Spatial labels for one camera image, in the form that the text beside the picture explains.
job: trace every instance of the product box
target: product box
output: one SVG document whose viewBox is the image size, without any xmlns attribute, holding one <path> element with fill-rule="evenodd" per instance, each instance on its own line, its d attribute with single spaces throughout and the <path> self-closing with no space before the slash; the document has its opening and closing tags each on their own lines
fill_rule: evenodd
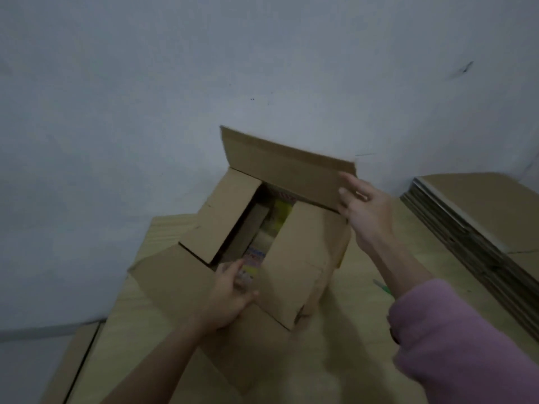
<svg viewBox="0 0 539 404">
<path fill-rule="evenodd" d="M 131 268 L 172 321 L 205 300 L 219 263 L 245 258 L 242 277 L 260 296 L 202 350 L 240 393 L 284 353 L 294 325 L 317 306 L 340 265 L 350 227 L 336 211 L 337 171 L 353 162 L 289 148 L 221 127 L 229 169 L 179 244 Z"/>
</svg>

